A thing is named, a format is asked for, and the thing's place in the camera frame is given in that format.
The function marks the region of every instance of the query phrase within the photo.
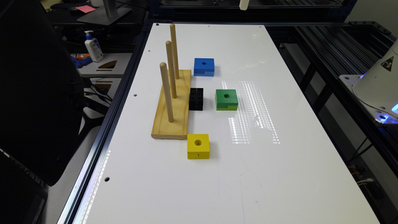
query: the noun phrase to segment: yellow block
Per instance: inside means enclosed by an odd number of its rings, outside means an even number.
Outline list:
[[[160,91],[151,136],[154,139],[187,139],[189,92],[191,89],[191,70],[180,70],[180,78],[175,80],[177,97],[172,98],[174,121],[167,118],[163,87]]]
[[[208,134],[188,135],[188,159],[209,159],[210,143]]]

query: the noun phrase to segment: wooden base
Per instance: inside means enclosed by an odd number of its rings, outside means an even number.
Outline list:
[[[172,98],[174,121],[167,119],[167,109],[163,87],[157,104],[151,136],[154,139],[187,139],[189,92],[191,89],[191,70],[180,70],[180,78],[175,80],[177,97]]]

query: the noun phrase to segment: hand sanitizer bottle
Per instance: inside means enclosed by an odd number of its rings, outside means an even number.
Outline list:
[[[85,31],[87,40],[85,41],[86,48],[88,53],[93,59],[93,62],[100,62],[104,55],[102,54],[101,47],[98,43],[96,38],[93,38],[90,33],[93,32],[92,30]]]

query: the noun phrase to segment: white table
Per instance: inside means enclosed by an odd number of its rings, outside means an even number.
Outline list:
[[[210,159],[150,136],[170,40],[154,25],[82,223],[378,223],[264,26],[176,28],[180,69],[215,60],[214,77],[192,77],[204,107],[188,120]],[[237,111],[216,111],[221,88],[237,90]]]

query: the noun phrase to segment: green block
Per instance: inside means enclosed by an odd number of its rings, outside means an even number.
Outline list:
[[[227,108],[228,106],[238,107],[238,96],[236,95],[236,90],[216,90],[217,110],[220,108]]]
[[[227,106],[227,108],[217,108],[217,110],[238,110],[238,106]]]

